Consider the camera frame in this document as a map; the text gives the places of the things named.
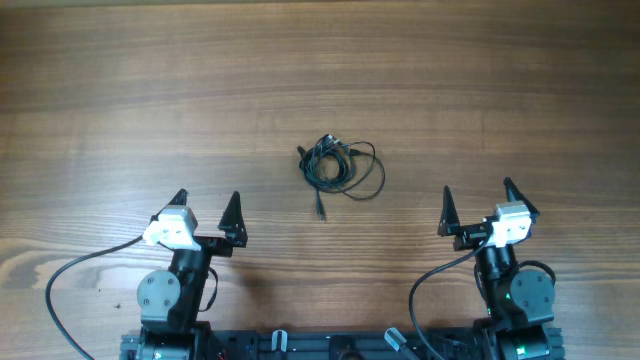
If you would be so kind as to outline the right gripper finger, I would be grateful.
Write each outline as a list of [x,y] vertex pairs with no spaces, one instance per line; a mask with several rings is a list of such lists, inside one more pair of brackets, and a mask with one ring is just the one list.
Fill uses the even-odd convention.
[[510,177],[505,177],[503,180],[503,185],[505,187],[506,197],[509,202],[514,201],[522,201],[524,205],[527,207],[530,218],[533,223],[537,222],[538,217],[540,216],[540,212],[538,209],[520,192],[515,183]]
[[437,234],[441,237],[454,236],[460,232],[460,220],[455,207],[451,190],[448,186],[443,189],[443,206]]

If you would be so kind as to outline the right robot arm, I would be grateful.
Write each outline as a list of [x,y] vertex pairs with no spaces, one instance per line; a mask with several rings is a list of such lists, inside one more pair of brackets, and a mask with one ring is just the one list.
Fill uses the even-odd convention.
[[506,201],[479,223],[460,222],[452,192],[443,190],[438,227],[441,237],[452,236],[456,251],[475,258],[474,277],[488,316],[474,322],[474,334],[486,359],[563,359],[561,330],[554,320],[556,275],[548,265],[519,261],[515,246],[531,237],[539,210],[509,178],[503,181]]

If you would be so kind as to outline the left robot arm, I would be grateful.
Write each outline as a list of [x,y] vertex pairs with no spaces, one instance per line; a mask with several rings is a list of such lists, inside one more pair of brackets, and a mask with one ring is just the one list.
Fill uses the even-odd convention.
[[142,239],[149,246],[161,245],[172,252],[166,270],[149,273],[137,289],[141,308],[138,335],[122,338],[121,360],[198,360],[226,359],[225,346],[214,335],[211,325],[199,321],[198,314],[209,310],[202,297],[207,279],[216,277],[211,266],[214,257],[229,258],[236,248],[244,248],[248,234],[241,210],[241,195],[235,191],[223,212],[218,229],[221,236],[197,235],[197,219],[187,205],[184,189],[151,217]]

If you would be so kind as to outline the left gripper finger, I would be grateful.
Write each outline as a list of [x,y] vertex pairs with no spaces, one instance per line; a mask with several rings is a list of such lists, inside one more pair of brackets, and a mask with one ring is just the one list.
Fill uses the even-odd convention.
[[151,216],[150,221],[183,221],[188,218],[187,197],[188,191],[181,188],[157,214]]
[[246,246],[248,234],[242,215],[241,195],[238,191],[232,194],[220,219],[218,229],[224,233],[226,240],[233,247],[244,248]]

